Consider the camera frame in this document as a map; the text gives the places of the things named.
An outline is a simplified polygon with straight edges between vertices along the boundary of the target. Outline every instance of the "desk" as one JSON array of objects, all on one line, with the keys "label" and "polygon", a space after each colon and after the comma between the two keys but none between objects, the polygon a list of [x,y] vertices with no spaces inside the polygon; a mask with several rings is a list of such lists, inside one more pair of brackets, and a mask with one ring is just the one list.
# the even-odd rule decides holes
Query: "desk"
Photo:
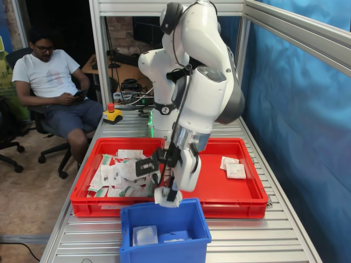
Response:
[{"label": "desk", "polygon": [[[92,55],[90,57],[88,62],[82,68],[82,71],[84,73],[86,73],[86,74],[94,74],[94,75],[98,75],[99,74],[98,70],[94,70],[92,68],[92,65],[93,65],[92,61],[93,61],[93,59],[96,59],[96,57],[97,57],[96,55]],[[108,64],[107,65],[107,70],[109,72],[109,77],[112,78],[112,70],[114,70],[114,79],[116,81],[118,81],[116,70],[114,68],[108,68],[108,66],[111,64],[109,56],[107,57],[107,64]],[[152,87],[151,80],[149,80],[147,78],[147,76],[142,74],[138,67],[134,67],[134,66],[127,65],[127,64],[122,64],[122,63],[119,63],[119,62],[118,62],[118,64],[121,65],[121,67],[117,68],[118,76],[120,77],[120,82],[121,83],[127,78],[134,78],[134,79],[140,79],[138,81],[138,83],[140,83],[142,86],[147,86],[148,90]]]}]

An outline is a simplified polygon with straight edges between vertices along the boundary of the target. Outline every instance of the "metal table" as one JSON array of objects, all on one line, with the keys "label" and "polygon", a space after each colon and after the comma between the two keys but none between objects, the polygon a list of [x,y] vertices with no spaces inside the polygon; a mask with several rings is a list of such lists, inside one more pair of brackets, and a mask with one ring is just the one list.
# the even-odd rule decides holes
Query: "metal table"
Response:
[{"label": "metal table", "polygon": [[[138,117],[138,112],[126,111],[117,125],[100,123],[83,165],[96,139],[145,137],[150,134],[147,122]],[[208,219],[212,243],[207,246],[206,263],[321,262],[242,118],[230,125],[215,123],[211,136],[244,139],[273,205],[267,207],[264,219],[260,220]],[[118,263],[121,238],[119,218],[77,218],[69,195],[40,262]]]}]

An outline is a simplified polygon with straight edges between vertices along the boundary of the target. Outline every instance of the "blue plastic bin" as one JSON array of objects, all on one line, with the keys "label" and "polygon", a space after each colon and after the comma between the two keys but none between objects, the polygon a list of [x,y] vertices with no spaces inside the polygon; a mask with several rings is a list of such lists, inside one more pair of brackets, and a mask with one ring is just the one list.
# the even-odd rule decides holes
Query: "blue plastic bin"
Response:
[{"label": "blue plastic bin", "polygon": [[[121,263],[206,261],[207,243],[211,242],[211,235],[197,198],[183,200],[179,208],[165,208],[155,203],[132,205],[121,210],[121,223]],[[158,244],[133,247],[133,228],[152,225],[157,227]],[[180,238],[185,241],[163,242]]]}]

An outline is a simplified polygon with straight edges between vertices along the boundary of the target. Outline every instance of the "white t-shirt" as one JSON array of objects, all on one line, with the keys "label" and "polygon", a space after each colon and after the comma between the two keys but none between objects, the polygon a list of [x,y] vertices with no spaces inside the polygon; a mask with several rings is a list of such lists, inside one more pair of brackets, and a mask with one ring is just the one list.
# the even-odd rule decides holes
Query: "white t-shirt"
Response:
[{"label": "white t-shirt", "polygon": [[67,92],[74,95],[78,89],[71,79],[71,74],[79,68],[66,52],[53,51],[49,62],[43,62],[32,54],[25,55],[16,62],[12,81],[24,81],[38,97],[58,97]]}]

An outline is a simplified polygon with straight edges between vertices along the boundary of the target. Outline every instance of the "man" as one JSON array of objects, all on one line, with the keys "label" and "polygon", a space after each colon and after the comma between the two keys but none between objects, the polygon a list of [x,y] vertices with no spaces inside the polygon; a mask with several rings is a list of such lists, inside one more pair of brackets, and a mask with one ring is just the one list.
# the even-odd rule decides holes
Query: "man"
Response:
[{"label": "man", "polygon": [[[19,59],[13,71],[18,98],[23,106],[48,106],[46,121],[68,141],[74,159],[81,164],[88,150],[83,123],[97,127],[103,107],[85,95],[74,96],[78,89],[71,75],[85,94],[89,79],[66,52],[54,50],[48,31],[33,27],[29,40],[33,53]],[[30,89],[36,96],[30,95]]]}]

